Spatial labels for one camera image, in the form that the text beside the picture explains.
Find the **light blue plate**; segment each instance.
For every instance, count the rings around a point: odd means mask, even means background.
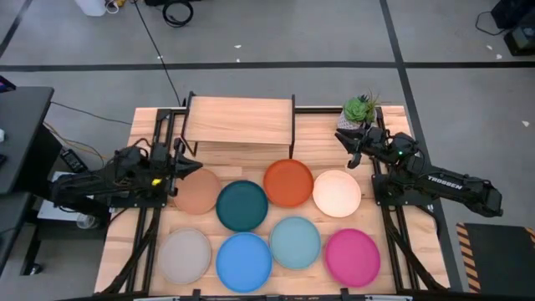
[[[217,252],[217,276],[236,293],[250,293],[261,288],[268,280],[272,267],[268,245],[253,233],[232,235]]]
[[[318,259],[321,237],[308,219],[286,217],[271,231],[269,247],[275,260],[283,267],[304,269]]]

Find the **dark teal plate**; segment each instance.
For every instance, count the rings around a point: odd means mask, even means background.
[[[236,232],[251,231],[268,214],[268,198],[256,183],[235,181],[217,197],[216,211],[223,226]]]

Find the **wooden shelf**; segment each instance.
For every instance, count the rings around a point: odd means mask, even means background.
[[[193,96],[189,101],[187,141],[292,144],[291,99]]]

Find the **potted plant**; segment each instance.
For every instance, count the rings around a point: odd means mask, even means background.
[[[377,97],[374,98],[371,91],[348,100],[338,118],[338,128],[356,130],[371,125],[375,120],[376,105]]]

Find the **white container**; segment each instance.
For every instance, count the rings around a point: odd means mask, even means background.
[[[82,12],[90,17],[100,17],[106,13],[105,0],[74,0]]]

